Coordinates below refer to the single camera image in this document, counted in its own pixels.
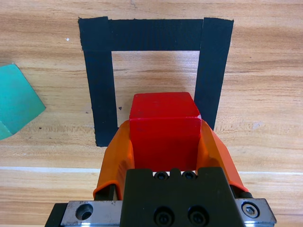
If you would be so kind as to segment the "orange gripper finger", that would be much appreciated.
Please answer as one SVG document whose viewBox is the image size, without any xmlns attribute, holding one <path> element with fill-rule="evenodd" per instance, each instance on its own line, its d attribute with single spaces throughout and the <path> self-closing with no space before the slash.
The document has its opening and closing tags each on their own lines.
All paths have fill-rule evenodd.
<svg viewBox="0 0 303 227">
<path fill-rule="evenodd" d="M 201 123 L 196 169 L 201 167 L 221 167 L 237 197 L 249 192 L 242 183 L 227 147 L 204 120 Z"/>
<path fill-rule="evenodd" d="M 130 124 L 125 121 L 107 147 L 99 174 L 96 189 L 93 191 L 94 199 L 101 192 L 106 192 L 109 186 L 116 187 L 118 200 L 123 199 L 126 172 L 134 169 L 134 152 L 130 140 Z"/>
</svg>

